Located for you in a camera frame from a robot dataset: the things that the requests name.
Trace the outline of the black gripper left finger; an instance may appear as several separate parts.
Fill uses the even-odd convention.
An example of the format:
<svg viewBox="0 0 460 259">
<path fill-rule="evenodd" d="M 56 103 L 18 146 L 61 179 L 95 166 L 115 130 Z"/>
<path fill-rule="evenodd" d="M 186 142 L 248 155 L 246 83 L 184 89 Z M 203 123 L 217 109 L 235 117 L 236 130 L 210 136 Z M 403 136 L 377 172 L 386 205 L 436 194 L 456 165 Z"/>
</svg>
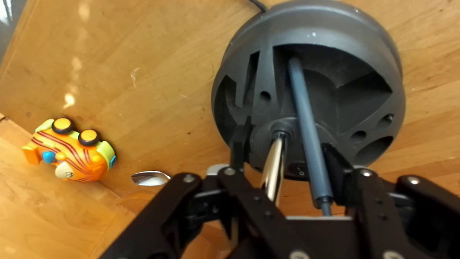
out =
<svg viewBox="0 0 460 259">
<path fill-rule="evenodd" d="M 246 209 L 230 195 L 230 181 L 243 178 L 233 166 L 206 178 L 193 172 L 174 175 L 101 259 L 180 259 L 209 221 L 222 222 L 230 241 L 227 259 L 263 259 L 269 250 L 252 231 Z"/>
</svg>

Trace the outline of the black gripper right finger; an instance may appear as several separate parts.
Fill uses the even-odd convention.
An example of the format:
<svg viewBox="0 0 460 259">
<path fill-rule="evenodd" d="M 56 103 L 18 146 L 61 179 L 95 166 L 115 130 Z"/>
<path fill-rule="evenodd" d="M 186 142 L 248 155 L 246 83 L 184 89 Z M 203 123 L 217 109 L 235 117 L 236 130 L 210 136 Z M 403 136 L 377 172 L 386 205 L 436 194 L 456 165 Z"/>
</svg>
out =
<svg viewBox="0 0 460 259">
<path fill-rule="evenodd" d="M 353 165 L 325 145 L 334 198 L 345 207 L 376 259 L 460 259 L 460 196 L 416 175 L 396 182 Z"/>
</svg>

